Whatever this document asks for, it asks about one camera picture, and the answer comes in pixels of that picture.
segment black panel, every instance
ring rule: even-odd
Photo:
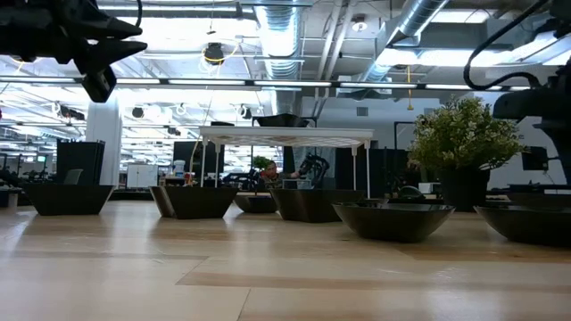
[[[190,170],[190,156],[194,149],[195,142],[175,142],[173,157],[174,161],[183,160],[185,161],[185,171]],[[199,177],[202,168],[201,164],[203,161],[203,142],[198,143],[198,147],[196,147],[196,151],[194,152],[194,159],[193,159],[193,172],[196,173],[196,176]],[[213,142],[209,142],[206,145],[206,168],[204,169],[204,173],[214,173],[216,172],[216,145]],[[224,171],[224,145],[220,147],[220,155],[219,155],[219,173]]]
[[[387,166],[387,170],[392,168],[393,157],[389,157],[388,154],[394,154],[393,151],[387,151],[387,164],[385,164],[385,150],[369,150],[371,198],[382,198],[385,196],[383,190],[385,185],[385,166]],[[353,157],[351,148],[337,148],[335,151],[335,185],[336,189],[353,189]],[[367,191],[367,151],[362,146],[357,151],[357,189]]]
[[[99,185],[104,150],[104,142],[58,142],[56,181],[62,184],[69,170],[83,169],[78,185]]]

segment cable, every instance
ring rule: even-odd
[[[484,8],[478,8],[478,9],[475,9],[472,13],[470,13],[470,15],[468,15],[468,17],[464,20],[464,23],[468,22],[470,20],[470,18],[472,18],[472,16],[475,15],[476,12],[479,12],[480,10],[488,13],[488,18],[492,17],[492,14],[489,11],[485,10]]]
[[[143,20],[143,0],[137,0],[137,22],[135,27],[141,26],[141,21]]]
[[[550,0],[538,0],[535,4],[533,4],[532,6],[530,6],[529,8],[527,8],[521,15],[519,15],[517,18],[515,18],[512,22],[510,22],[507,26],[505,26],[504,28],[500,29],[498,32],[496,32],[495,34],[493,34],[488,40],[484,41],[481,45],[479,45],[476,50],[472,53],[472,55],[470,55],[470,59],[468,59],[468,63],[466,64],[466,67],[464,67],[464,81],[466,82],[466,84],[474,89],[474,90],[480,90],[480,91],[484,91],[487,89],[490,89],[493,86],[497,86],[499,84],[501,84],[502,82],[511,79],[511,78],[526,78],[527,81],[529,82],[529,85],[531,86],[531,88],[534,87],[539,87],[541,86],[539,79],[530,74],[529,72],[514,72],[514,73],[510,73],[508,75],[505,75],[501,78],[498,78],[496,80],[494,80],[492,83],[488,84],[488,85],[484,85],[484,86],[480,86],[480,85],[476,85],[471,79],[470,79],[470,68],[472,67],[472,61],[485,49],[487,48],[489,45],[491,45],[494,41],[498,40],[501,36],[505,35],[508,31],[512,30],[514,27],[516,27],[516,25],[518,25],[519,23],[521,23],[523,20],[525,20],[527,17],[529,17],[530,15],[532,15],[532,13],[536,12],[537,10],[539,10],[542,6],[544,6],[545,4],[547,4]]]

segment fluorescent light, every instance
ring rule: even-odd
[[[417,64],[417,62],[417,54],[412,51],[386,48],[377,57],[375,64],[381,66],[395,66],[398,64],[414,65]]]
[[[161,83],[159,79],[152,78],[118,78],[118,84],[145,84],[145,85],[158,85]]]
[[[329,81],[280,81],[280,80],[256,80],[253,82],[255,86],[319,86],[319,87],[329,87],[331,82]]]
[[[418,64],[436,67],[464,67],[472,50],[427,50],[418,57]],[[471,63],[473,67],[491,67],[505,59],[505,53],[481,52]]]
[[[67,126],[87,126],[87,124],[71,124],[66,123],[34,123],[34,122],[22,122],[14,123],[12,126],[33,126],[33,127],[67,127]]]
[[[217,80],[217,79],[169,79],[171,85],[195,86],[243,86],[243,80]]]
[[[124,128],[165,128],[168,125],[156,125],[156,124],[123,124]]]
[[[75,84],[73,78],[60,78],[60,77],[13,77],[13,76],[2,76],[0,77],[0,82],[14,82],[14,83],[63,83],[63,84]]]
[[[215,1],[210,2],[209,4],[216,4],[217,2],[225,3],[226,1]],[[99,5],[100,10],[106,11],[118,11],[118,10],[126,10],[126,11],[137,11],[138,8],[136,5]],[[192,4],[188,5],[144,5],[144,11],[201,11],[204,10],[201,6],[193,6]],[[212,8],[208,8],[209,11],[214,12],[234,12],[236,9],[233,7],[216,7],[213,6]]]
[[[426,89],[439,90],[473,90],[467,85],[426,85]]]
[[[523,91],[523,90],[527,90],[527,89],[531,89],[531,87],[529,86],[512,86],[509,91]]]
[[[341,83],[341,87],[350,88],[377,88],[377,89],[415,89],[416,84],[393,84],[393,83]]]
[[[37,154],[35,152],[7,152],[6,154],[8,154],[9,156],[18,156],[18,155],[37,156]]]

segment black bowl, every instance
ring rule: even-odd
[[[277,205],[271,196],[237,195],[234,203],[245,213],[273,213],[277,210]]]
[[[423,241],[454,211],[446,205],[374,202],[338,203],[333,207],[360,237],[403,243]]]
[[[222,218],[238,193],[237,188],[229,187],[165,186],[161,189],[169,201],[169,203],[161,205],[160,198],[157,198],[156,193],[153,193],[161,214],[164,215],[164,211],[177,219]]]
[[[272,189],[279,214],[284,220],[307,223],[338,222],[334,202],[357,202],[363,191]]]
[[[26,184],[24,192],[41,216],[97,215],[113,185]]]
[[[516,205],[532,209],[571,208],[571,195],[544,193],[508,193]]]
[[[520,206],[475,207],[488,224],[511,241],[571,246],[571,209],[532,209]]]

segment pipe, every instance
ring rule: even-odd
[[[381,29],[380,39],[382,47],[377,53],[378,57],[387,45],[394,44],[408,37],[419,36],[430,21],[449,2],[449,0],[408,0],[402,7],[401,16],[395,30],[387,30],[386,24]],[[380,62],[378,57],[367,67],[361,75],[361,82],[380,82],[393,67]]]
[[[342,4],[343,0],[335,0],[333,2],[333,11],[331,12],[331,26],[329,26],[329,31],[327,32],[327,36],[325,38],[325,44],[323,44],[323,52],[321,53],[318,74],[315,76],[315,80],[320,80],[321,76],[323,75],[327,57],[329,56],[329,50],[331,49],[331,44],[333,44],[333,36],[335,35],[335,30],[337,29],[337,22],[339,21],[339,14],[341,13]]]
[[[343,45],[345,34],[347,33],[347,29],[349,28],[349,24],[351,23],[355,5],[357,5],[358,2],[359,2],[358,0],[349,0],[349,3],[347,4],[347,10],[345,11],[343,25],[341,26],[341,31],[339,32],[339,36],[335,41],[335,47],[333,48],[333,53],[331,54],[331,60],[329,61],[329,65],[327,66],[325,80],[331,79],[331,76],[333,75],[333,69],[335,68],[335,64],[337,63],[337,58],[339,57],[339,53],[341,52],[341,46]]]
[[[254,8],[260,23],[260,41],[265,56],[289,58],[299,51],[301,10],[291,6],[257,6]],[[297,61],[265,61],[270,79],[296,80],[300,77]],[[272,109],[276,114],[301,114],[301,92],[275,91]]]
[[[397,29],[406,37],[414,37],[428,26],[436,14],[450,0],[408,0],[402,7],[401,17]],[[393,41],[400,41],[399,35]]]

